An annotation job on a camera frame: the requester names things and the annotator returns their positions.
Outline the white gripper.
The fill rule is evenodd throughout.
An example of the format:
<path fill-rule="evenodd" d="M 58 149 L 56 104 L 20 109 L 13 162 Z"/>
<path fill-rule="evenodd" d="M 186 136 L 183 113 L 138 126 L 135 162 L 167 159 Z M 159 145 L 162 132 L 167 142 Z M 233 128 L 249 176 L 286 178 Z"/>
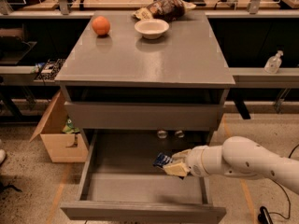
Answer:
<path fill-rule="evenodd" d="M 177 163 L 168 163 L 163 167 L 164 171 L 168 175 L 175 175 L 179 177 L 185 177 L 188 173 L 191 173 L 194 176 L 205 177 L 208 176 L 208 173 L 202 162 L 202 156 L 206 146 L 195 147 L 192 150 L 185 149 L 180 152 L 177 152 L 172 155 L 173 161 L 185 161 Z"/>

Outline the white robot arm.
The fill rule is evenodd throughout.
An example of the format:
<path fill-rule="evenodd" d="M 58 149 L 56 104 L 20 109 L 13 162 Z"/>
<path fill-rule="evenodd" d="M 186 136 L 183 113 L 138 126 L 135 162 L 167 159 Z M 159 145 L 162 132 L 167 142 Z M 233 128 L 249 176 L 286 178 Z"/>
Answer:
<path fill-rule="evenodd" d="M 299 161 L 281 157 L 241 136 L 230 137 L 221 146 L 186 149 L 166 160 L 162 167 L 168 175 L 268 178 L 299 193 Z"/>

